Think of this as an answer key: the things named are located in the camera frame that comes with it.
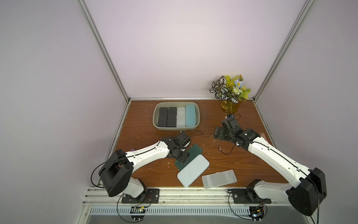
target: wire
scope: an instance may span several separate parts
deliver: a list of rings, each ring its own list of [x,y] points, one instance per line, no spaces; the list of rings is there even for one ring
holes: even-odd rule
[[[136,154],[136,155],[127,156],[127,157],[118,158],[118,159],[112,159],[112,160],[108,160],[108,161],[105,161],[105,162],[103,162],[103,163],[99,164],[99,165],[98,165],[98,166],[97,166],[97,167],[96,167],[96,168],[92,171],[92,173],[91,173],[91,183],[92,183],[94,186],[96,186],[96,187],[99,187],[99,188],[105,188],[105,187],[101,187],[101,186],[95,185],[95,184],[93,183],[93,181],[92,181],[92,176],[93,176],[94,172],[96,171],[96,169],[97,169],[98,167],[100,167],[101,165],[103,165],[103,164],[105,164],[105,163],[108,163],[108,162],[119,161],[119,160],[123,160],[123,159],[129,158],[129,157],[138,156],[138,155],[140,155],[140,154],[143,154],[143,153],[149,152],[149,151],[151,151],[151,150],[153,150],[153,149],[155,149],[155,147],[154,147],[154,148],[151,148],[151,149],[150,149],[150,150],[148,150],[148,151],[145,151],[145,152],[142,152],[142,153],[139,153],[139,154]]]
[[[266,148],[270,149],[269,147],[267,147],[266,145],[262,144],[261,142],[253,142],[253,141],[240,143],[240,144],[238,145],[238,147],[239,147],[240,145],[246,144],[246,143],[258,143],[258,144],[261,144],[261,145],[265,146]],[[276,153],[277,155],[281,156],[283,159],[285,159],[287,162],[289,162],[293,167],[295,167],[298,171],[300,171],[300,172],[302,172],[304,175],[308,176],[307,174],[305,174],[305,172],[303,172],[302,170],[298,169],[298,167],[297,167],[296,165],[294,165],[293,163],[291,163],[291,162],[290,162],[288,159],[286,159],[283,155],[279,154],[278,152],[276,152],[276,151],[273,150],[273,149],[270,149],[270,150],[273,151],[274,153]]]
[[[317,188],[315,182],[311,179],[311,177],[308,177],[308,178],[311,180],[310,182],[313,184],[314,189],[316,190],[316,193],[317,193],[317,201],[318,201],[318,205],[317,205],[317,224],[318,224],[318,221],[319,221],[319,193],[318,193],[318,188]]]
[[[152,204],[152,198],[151,198],[151,196],[150,195],[148,195],[149,196],[149,205],[147,206],[147,207],[145,207],[145,208],[148,208],[151,204]]]
[[[149,196],[150,201],[149,201],[149,205],[148,205],[148,206],[144,206],[144,208],[148,208],[148,207],[152,204],[152,198],[150,197],[150,195],[147,195],[147,196]],[[139,205],[143,204],[143,202],[147,199],[147,196],[144,198],[144,200],[143,200]]]
[[[199,135],[203,135],[204,133],[202,133],[201,131],[199,131],[199,130],[193,130],[193,131],[197,131],[197,132],[200,132],[201,134],[199,134]]]
[[[122,218],[122,216],[119,214],[119,212],[118,212],[118,203],[119,203],[119,201],[121,200],[121,197],[123,196],[123,194],[119,197],[119,199],[118,199],[118,201],[117,201],[117,214],[119,215],[119,217],[123,220],[123,221],[126,221],[127,223],[139,223],[139,222],[141,222],[141,221],[143,221],[143,219],[141,219],[141,220],[139,220],[139,221],[127,221],[127,220],[125,220],[124,218]]]
[[[230,151],[229,153],[224,153],[223,151],[221,151],[221,149],[219,148],[218,144],[216,144],[216,146],[218,147],[218,150],[219,150],[221,153],[224,153],[225,155],[229,155],[229,154],[232,152],[232,150],[234,149],[235,145],[236,145],[236,144],[234,144],[234,145],[232,146],[231,151]]]
[[[229,204],[229,207],[230,207],[231,212],[234,213],[234,215],[236,215],[236,216],[239,217],[239,218],[246,219],[246,220],[252,220],[252,221],[253,221],[253,219],[247,219],[247,218],[238,216],[238,215],[232,210],[232,208],[231,208],[231,206],[230,206],[230,195],[231,195],[231,192],[229,193],[229,197],[228,197],[228,199],[227,199],[227,203]]]
[[[313,224],[316,224],[316,223],[314,222],[314,220],[313,220],[312,216],[310,216],[310,217],[311,217],[311,219],[312,219]]]
[[[239,115],[240,117],[238,118],[238,119],[240,119],[241,118],[241,114],[234,114],[234,115]],[[236,119],[237,120],[237,119]]]
[[[219,150],[221,153],[224,153],[223,151],[221,151],[221,149],[220,149],[219,146],[218,146],[218,140],[219,140],[219,138],[220,138],[220,136],[221,136],[222,134],[223,134],[223,133],[221,133],[221,134],[219,135],[219,137],[217,138],[217,140],[216,140],[216,147],[218,147],[218,150]],[[232,146],[232,149],[231,149],[231,151],[230,151],[229,153],[224,153],[224,154],[225,154],[225,155],[229,155],[229,154],[232,152],[232,150],[234,149],[235,145],[236,145],[236,144],[234,144],[234,145]]]
[[[265,214],[264,213],[262,213],[263,214],[263,217],[262,218],[264,218],[265,216],[266,216],[266,214],[267,214],[267,211],[269,210],[268,208],[267,208],[267,206],[264,204],[264,203],[262,203],[262,210],[264,211],[264,209],[263,209],[263,207],[265,206],[266,207],[266,212],[265,212]]]

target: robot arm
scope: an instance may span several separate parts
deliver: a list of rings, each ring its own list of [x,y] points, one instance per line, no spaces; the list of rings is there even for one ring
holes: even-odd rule
[[[116,150],[98,172],[110,197],[123,192],[136,201],[143,201],[147,194],[145,185],[131,177],[140,167],[161,158],[174,158],[185,163],[189,153],[191,139],[184,132],[173,138],[162,138],[159,142],[136,151]]]
[[[247,190],[262,199],[275,199],[291,203],[300,213],[311,216],[319,203],[327,196],[324,173],[299,164],[270,145],[252,129],[242,130],[232,114],[216,127],[214,138],[226,140],[257,155],[277,170],[289,184],[267,183],[255,180]]]

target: teal pencil case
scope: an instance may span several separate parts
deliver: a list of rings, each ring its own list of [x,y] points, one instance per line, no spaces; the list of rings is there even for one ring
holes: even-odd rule
[[[194,127],[195,124],[195,106],[189,104],[185,108],[185,126]]]

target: yellow vase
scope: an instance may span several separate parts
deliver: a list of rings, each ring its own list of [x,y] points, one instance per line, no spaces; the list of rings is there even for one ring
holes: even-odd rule
[[[229,100],[223,100],[221,101],[220,107],[222,109],[222,111],[224,111],[225,113],[228,114],[233,114],[237,111],[237,108],[239,107],[240,103],[232,103]]]

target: blue flower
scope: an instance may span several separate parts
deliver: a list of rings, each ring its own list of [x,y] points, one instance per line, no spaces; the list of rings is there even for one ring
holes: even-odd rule
[[[242,83],[242,81],[239,81],[238,79],[234,81],[234,84],[238,87],[238,88],[242,88],[244,86],[244,84]]]

